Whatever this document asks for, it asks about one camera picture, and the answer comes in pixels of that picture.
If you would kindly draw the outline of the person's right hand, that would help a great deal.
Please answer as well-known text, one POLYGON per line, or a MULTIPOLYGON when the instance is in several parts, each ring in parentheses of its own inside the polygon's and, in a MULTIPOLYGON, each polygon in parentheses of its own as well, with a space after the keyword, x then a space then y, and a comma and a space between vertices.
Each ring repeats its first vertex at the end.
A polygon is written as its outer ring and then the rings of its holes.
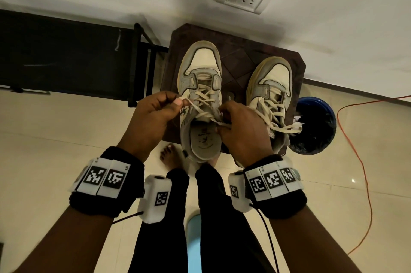
POLYGON ((256 112, 235 101, 222 104, 219 111, 237 129, 238 143, 226 147, 234 160, 244 168, 256 168, 283 160, 281 156, 274 154, 266 124, 256 112))

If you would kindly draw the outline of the black metal rack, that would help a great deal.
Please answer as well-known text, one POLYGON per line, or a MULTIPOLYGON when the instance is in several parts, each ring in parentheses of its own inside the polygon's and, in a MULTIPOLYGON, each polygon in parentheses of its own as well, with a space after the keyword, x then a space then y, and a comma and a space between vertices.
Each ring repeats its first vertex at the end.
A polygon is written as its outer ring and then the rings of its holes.
POLYGON ((152 94, 158 53, 133 29, 0 9, 0 90, 126 101, 152 94))

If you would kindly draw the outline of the person's left leg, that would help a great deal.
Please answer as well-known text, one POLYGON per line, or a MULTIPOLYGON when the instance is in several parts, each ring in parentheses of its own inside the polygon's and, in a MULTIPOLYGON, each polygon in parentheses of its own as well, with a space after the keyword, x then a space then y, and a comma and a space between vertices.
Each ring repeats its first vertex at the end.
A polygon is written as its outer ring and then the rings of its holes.
POLYGON ((172 188, 165 217, 158 223, 141 224, 127 273, 188 273, 184 217, 189 176, 175 168, 167 178, 172 188))

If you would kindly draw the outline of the blue bucket with black bag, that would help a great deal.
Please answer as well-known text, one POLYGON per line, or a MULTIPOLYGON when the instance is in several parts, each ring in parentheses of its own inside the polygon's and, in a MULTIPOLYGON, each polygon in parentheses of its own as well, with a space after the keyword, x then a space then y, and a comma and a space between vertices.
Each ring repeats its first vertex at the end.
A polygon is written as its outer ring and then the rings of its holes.
POLYGON ((298 99, 295 121, 302 124, 302 131, 290 136, 289 148, 297 154, 319 154, 335 137, 337 128, 335 113, 329 104, 320 98, 298 99))

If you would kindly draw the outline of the person's left forearm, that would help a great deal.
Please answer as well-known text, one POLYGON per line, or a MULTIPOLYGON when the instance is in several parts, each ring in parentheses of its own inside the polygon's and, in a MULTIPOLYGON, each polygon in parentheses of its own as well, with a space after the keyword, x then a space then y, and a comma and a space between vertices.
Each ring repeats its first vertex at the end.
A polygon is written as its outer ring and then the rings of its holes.
POLYGON ((13 273, 94 273, 113 220, 67 207, 13 273))

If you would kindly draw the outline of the light blue object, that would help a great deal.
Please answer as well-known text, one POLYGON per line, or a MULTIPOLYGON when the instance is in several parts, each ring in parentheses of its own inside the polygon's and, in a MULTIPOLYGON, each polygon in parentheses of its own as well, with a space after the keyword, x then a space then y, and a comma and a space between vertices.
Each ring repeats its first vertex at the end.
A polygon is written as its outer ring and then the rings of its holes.
POLYGON ((202 273, 201 267, 201 214, 194 214, 187 222, 188 273, 202 273))

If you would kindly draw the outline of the dark brown stool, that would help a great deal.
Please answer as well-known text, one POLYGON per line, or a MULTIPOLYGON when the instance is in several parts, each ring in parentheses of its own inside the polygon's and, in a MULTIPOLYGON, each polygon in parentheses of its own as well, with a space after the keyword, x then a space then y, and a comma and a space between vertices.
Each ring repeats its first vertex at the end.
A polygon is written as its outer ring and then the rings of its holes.
POLYGON ((172 32, 169 51, 162 77, 161 91, 177 93, 177 74, 183 56, 197 41, 212 42, 218 49, 222 63, 222 99, 234 96, 245 104, 246 88, 254 69, 266 58, 284 58, 292 71, 292 97, 285 116, 285 124, 294 119, 306 64, 298 52, 255 42, 241 37, 186 23, 172 32))

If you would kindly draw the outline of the person's left foot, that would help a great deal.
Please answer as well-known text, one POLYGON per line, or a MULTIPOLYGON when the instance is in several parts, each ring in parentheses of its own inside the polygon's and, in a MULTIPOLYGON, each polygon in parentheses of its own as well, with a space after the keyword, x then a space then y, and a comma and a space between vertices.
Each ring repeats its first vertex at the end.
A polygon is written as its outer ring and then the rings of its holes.
POLYGON ((166 145, 161 153, 160 160, 165 166, 167 172, 171 172, 174 169, 181 169, 184 173, 188 173, 182 154, 178 148, 172 143, 166 145))

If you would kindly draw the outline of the cream shoelace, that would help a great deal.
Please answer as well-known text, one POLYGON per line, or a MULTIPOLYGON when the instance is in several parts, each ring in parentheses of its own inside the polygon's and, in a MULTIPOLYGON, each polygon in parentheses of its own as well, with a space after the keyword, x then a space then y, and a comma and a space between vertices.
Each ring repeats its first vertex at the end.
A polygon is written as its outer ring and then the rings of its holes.
POLYGON ((205 123, 215 123, 231 128, 223 121, 218 109, 221 104, 221 77, 218 74, 191 73, 188 75, 188 92, 183 91, 180 99, 187 100, 194 110, 194 120, 205 123))
POLYGON ((281 102, 284 99, 284 94, 280 89, 270 86, 265 90, 265 95, 268 96, 267 99, 262 96, 257 97, 257 106, 254 110, 263 119, 270 136, 273 138, 277 132, 299 134, 302 131, 302 123, 298 121, 288 126, 285 125, 286 105, 281 102))

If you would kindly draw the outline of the person's right leg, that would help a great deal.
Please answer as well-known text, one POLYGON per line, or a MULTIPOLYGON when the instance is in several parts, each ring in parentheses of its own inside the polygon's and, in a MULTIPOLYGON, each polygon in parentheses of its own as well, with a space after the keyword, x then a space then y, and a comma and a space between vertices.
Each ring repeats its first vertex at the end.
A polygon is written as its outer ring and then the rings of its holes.
POLYGON ((201 213, 202 273, 276 273, 246 217, 226 195, 219 172, 206 162, 195 177, 201 213))

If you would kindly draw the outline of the grey and cream sneaker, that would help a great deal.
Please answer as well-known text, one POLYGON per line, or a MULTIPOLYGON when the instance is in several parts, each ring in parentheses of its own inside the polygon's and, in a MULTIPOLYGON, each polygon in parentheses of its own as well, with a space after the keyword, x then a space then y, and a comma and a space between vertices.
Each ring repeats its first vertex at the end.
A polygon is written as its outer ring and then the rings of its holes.
MULTIPOLYGON (((284 99, 281 102, 286 105, 286 113, 287 113, 287 110, 291 103, 291 97, 292 97, 292 91, 293 91, 292 71, 291 71, 290 64, 282 57, 276 57, 276 56, 268 57, 264 59, 256 67, 256 69, 254 70, 253 74, 251 75, 249 79, 249 83, 247 86, 246 105, 250 109, 255 111, 254 109, 256 108, 257 101, 258 101, 257 97, 262 96, 265 99, 267 99, 268 96, 265 95, 265 90, 268 89, 270 86, 274 86, 285 93, 283 95, 284 99)), ((270 137, 272 150, 275 154, 279 154, 280 150, 284 146, 290 145, 290 138, 289 138, 290 134, 282 134, 282 133, 277 132, 274 134, 274 138, 270 136, 270 134, 269 134, 269 137, 270 137)))
MULTIPOLYGON (((221 77, 222 99, 222 64, 217 47, 209 41, 193 43, 182 58, 177 75, 179 95, 188 92, 188 75, 191 73, 218 74, 221 77)), ((211 122, 194 120, 194 110, 186 107, 180 113, 180 141, 182 149, 194 162, 207 162, 215 158, 221 151, 222 140, 216 132, 218 125, 211 122)))

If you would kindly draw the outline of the person's right forearm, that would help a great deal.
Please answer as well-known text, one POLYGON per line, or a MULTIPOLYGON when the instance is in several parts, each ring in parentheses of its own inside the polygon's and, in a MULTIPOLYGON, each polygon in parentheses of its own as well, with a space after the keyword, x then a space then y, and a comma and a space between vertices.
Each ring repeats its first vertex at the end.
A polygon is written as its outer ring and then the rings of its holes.
POLYGON ((362 273, 308 206, 269 222, 290 273, 362 273))

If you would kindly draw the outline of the person's leg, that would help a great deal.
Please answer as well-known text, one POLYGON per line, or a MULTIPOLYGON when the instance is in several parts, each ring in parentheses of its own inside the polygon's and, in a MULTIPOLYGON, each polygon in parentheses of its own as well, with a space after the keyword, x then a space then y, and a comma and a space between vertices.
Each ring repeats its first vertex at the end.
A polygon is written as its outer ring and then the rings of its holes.
POLYGON ((219 172, 206 162, 195 177, 201 213, 202 273, 276 273, 246 217, 226 195, 219 172))
POLYGON ((127 273, 188 273, 184 217, 189 176, 175 168, 167 178, 172 188, 165 217, 158 223, 141 224, 127 273))

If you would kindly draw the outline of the black wristband with marker tags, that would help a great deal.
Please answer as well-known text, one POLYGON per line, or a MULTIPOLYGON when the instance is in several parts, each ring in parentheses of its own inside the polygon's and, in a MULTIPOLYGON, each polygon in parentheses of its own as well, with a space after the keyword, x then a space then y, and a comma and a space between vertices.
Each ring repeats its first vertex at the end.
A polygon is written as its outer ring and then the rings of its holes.
POLYGON ((119 147, 109 147, 87 163, 70 191, 70 208, 116 218, 144 196, 144 164, 119 147))
POLYGON ((288 219, 307 204, 302 183, 278 155, 270 155, 243 170, 245 196, 268 219, 288 219))

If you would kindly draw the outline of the person's left hand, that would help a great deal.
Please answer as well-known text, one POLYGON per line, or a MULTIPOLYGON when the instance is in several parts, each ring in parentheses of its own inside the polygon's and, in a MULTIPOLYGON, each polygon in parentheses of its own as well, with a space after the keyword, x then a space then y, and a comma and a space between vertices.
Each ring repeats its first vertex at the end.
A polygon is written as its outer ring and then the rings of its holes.
POLYGON ((117 146, 145 162, 162 140, 168 122, 180 115, 180 112, 162 110, 166 100, 175 97, 180 96, 170 91, 161 91, 140 100, 117 146))

